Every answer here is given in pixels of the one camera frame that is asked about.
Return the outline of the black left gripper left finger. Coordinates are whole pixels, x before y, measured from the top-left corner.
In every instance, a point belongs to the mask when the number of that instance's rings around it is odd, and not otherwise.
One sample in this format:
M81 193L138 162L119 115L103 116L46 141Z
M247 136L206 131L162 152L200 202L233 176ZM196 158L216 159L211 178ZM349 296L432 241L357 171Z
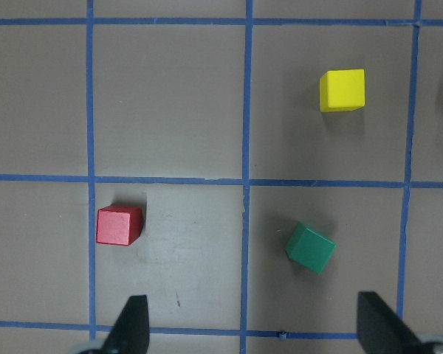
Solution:
M102 353L147 353L148 298L130 296L102 346Z

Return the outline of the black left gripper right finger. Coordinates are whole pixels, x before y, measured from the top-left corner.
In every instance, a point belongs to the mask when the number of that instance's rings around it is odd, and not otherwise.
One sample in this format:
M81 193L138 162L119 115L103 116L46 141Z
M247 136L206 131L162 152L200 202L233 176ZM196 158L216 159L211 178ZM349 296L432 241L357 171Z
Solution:
M365 353L412 353L421 341L373 291L357 295L357 338Z

